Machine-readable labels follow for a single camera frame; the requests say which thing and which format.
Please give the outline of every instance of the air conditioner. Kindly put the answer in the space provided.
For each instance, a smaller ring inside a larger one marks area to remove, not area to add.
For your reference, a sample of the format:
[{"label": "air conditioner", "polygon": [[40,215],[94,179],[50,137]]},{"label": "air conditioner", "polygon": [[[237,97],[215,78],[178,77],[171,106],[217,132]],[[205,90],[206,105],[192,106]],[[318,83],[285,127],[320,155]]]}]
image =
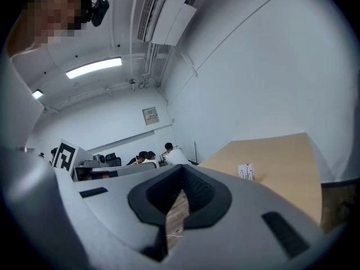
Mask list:
[{"label": "air conditioner", "polygon": [[176,46],[195,12],[185,0],[144,0],[137,38]]}]

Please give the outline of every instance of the desk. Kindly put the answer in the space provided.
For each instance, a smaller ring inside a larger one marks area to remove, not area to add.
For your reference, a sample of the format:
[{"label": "desk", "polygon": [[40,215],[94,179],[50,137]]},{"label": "desk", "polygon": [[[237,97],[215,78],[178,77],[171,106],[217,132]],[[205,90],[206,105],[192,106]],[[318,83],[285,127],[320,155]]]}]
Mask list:
[{"label": "desk", "polygon": [[232,141],[199,166],[238,177],[237,166],[250,163],[254,164],[255,182],[270,188],[320,224],[319,171],[306,133]]}]

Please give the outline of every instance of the air vent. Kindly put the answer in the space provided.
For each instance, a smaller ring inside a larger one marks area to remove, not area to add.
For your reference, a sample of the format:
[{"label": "air vent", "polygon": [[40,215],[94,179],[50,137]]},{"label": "air vent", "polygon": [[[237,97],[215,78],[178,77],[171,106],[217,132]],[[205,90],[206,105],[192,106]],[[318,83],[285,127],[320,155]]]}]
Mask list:
[{"label": "air vent", "polygon": [[142,6],[137,38],[143,42],[145,41],[146,29],[149,23],[152,8],[154,7],[154,3],[155,0],[145,0]]}]

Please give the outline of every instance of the black camera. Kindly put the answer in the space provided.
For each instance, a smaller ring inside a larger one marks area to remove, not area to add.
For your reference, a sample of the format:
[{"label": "black camera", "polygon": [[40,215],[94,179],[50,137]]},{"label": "black camera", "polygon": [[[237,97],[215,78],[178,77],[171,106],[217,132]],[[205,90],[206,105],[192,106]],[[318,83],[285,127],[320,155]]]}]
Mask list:
[{"label": "black camera", "polygon": [[95,27],[98,27],[104,16],[107,9],[109,9],[108,0],[97,0],[96,3],[92,2],[92,7],[88,12],[88,22],[92,22]]}]

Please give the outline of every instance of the white wall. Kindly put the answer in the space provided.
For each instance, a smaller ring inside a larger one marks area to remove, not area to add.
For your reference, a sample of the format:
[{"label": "white wall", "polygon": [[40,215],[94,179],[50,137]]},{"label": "white wall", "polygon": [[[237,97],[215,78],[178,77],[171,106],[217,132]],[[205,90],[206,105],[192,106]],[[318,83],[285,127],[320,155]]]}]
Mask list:
[{"label": "white wall", "polygon": [[359,46],[330,0],[207,0],[179,47],[199,78],[174,53],[162,91],[189,159],[194,141],[204,161],[231,140],[305,131],[322,182],[358,177]]},{"label": "white wall", "polygon": [[[167,114],[167,102],[155,88],[137,89],[135,92],[120,91],[113,95],[103,95],[76,104],[59,114],[40,120],[27,146],[45,153],[46,160],[50,160],[51,149],[57,147],[61,139],[83,149],[93,150],[94,153],[102,147],[104,153],[109,154],[114,152],[114,147],[121,144],[123,146],[116,151],[121,153],[119,156],[125,162],[127,156],[134,157],[142,150],[156,149],[159,152],[167,142],[165,140],[174,140]],[[149,107],[156,107],[160,121],[147,126],[142,109]],[[140,135],[144,133],[154,133],[153,138]],[[136,141],[139,147],[131,146],[130,141]]]}]

